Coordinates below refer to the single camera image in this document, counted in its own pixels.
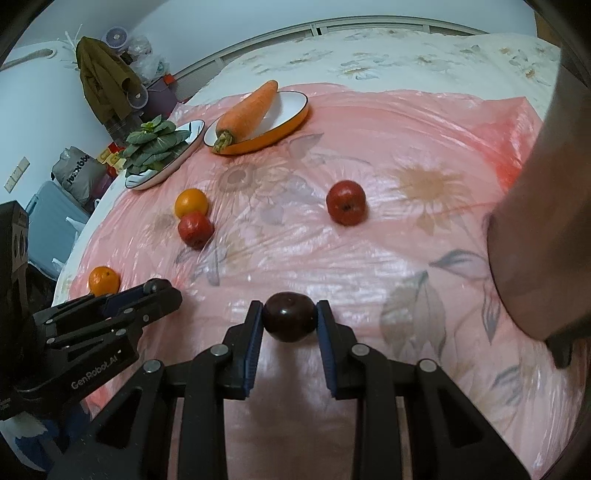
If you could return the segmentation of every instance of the red apple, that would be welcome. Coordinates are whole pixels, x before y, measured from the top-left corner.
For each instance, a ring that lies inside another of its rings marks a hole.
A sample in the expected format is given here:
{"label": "red apple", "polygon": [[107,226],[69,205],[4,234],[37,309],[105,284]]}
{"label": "red apple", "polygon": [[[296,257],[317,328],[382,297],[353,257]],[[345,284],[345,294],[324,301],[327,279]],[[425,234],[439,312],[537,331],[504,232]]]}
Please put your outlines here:
{"label": "red apple", "polygon": [[213,224],[196,210],[183,215],[178,223],[178,234],[183,242],[194,249],[201,249],[213,235]]}
{"label": "red apple", "polygon": [[342,180],[335,183],[326,196],[330,218],[341,225],[352,226],[363,222],[367,215],[365,192],[359,183]]}

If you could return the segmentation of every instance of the pink plastic sheet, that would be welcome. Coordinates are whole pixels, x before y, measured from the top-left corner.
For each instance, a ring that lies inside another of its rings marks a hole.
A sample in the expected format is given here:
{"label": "pink plastic sheet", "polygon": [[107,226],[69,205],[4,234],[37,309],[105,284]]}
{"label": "pink plastic sheet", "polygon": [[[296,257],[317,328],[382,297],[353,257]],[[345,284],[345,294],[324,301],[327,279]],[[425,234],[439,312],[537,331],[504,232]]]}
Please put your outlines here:
{"label": "pink plastic sheet", "polygon": [[[328,299],[337,321],[390,358],[437,361],[539,478],[568,441],[589,355],[578,343],[571,366],[556,370],[513,324],[489,272],[485,223],[540,119],[523,98],[290,89],[312,108],[293,135],[238,158],[200,148],[164,184],[122,194],[94,233],[70,297],[109,265],[122,288],[165,277],[184,301],[145,329],[139,362],[90,402],[104,406],[147,359],[183,362],[220,342],[252,299],[298,291]],[[175,118],[209,124],[238,99]],[[341,179],[368,198],[369,218],[354,228],[326,212]],[[216,233],[202,252],[181,242],[173,215],[189,187],[211,202]],[[230,478],[349,478],[355,408],[330,398],[314,336],[288,345],[265,335],[250,399],[225,411]]]}

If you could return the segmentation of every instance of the orange-rimmed plate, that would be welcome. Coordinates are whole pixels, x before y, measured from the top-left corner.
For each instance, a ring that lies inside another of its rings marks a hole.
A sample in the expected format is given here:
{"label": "orange-rimmed plate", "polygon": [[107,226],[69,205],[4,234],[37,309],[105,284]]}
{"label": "orange-rimmed plate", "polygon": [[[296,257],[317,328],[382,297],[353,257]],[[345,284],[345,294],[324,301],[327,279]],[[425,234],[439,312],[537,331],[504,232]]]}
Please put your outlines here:
{"label": "orange-rimmed plate", "polygon": [[[220,155],[242,155],[277,143],[298,128],[308,115],[308,97],[301,92],[279,92],[261,124],[248,140],[224,148]],[[219,118],[205,132],[203,142],[212,147],[217,140]]]}

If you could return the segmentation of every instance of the white wall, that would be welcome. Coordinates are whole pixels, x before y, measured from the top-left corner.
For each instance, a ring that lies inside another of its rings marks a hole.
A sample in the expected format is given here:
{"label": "white wall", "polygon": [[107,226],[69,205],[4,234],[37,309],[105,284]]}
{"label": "white wall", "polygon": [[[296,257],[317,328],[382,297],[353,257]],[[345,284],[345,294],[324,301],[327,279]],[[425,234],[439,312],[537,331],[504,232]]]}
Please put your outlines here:
{"label": "white wall", "polygon": [[101,38],[114,25],[130,31],[166,0],[54,0],[19,39],[17,47],[82,35]]}
{"label": "white wall", "polygon": [[524,0],[168,0],[134,29],[166,57],[173,73],[223,48],[301,23],[356,15],[401,15],[489,33],[536,35]]}
{"label": "white wall", "polygon": [[[82,91],[79,72],[64,67],[59,42],[14,49],[8,60],[39,48],[59,48],[52,59],[35,59],[0,72],[0,203],[26,207],[64,148],[74,145],[96,157],[111,143]],[[23,156],[31,162],[12,193],[4,184]]]}

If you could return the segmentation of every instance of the apple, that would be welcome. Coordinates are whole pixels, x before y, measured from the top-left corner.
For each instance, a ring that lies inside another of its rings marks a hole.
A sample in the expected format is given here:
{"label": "apple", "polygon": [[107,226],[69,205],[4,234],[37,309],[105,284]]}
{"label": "apple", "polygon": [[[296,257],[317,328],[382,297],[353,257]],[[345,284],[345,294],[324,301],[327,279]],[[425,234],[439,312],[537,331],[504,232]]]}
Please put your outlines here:
{"label": "apple", "polygon": [[316,306],[306,295],[282,291],[269,297],[262,309],[262,324],[281,342],[297,342],[316,330]]}
{"label": "apple", "polygon": [[183,242],[194,249],[201,249],[213,235],[213,224],[204,214],[195,212],[183,215],[178,223],[178,234]]}
{"label": "apple", "polygon": [[330,218],[341,225],[357,225],[367,216],[365,192],[353,180],[335,183],[326,196],[326,207]]}

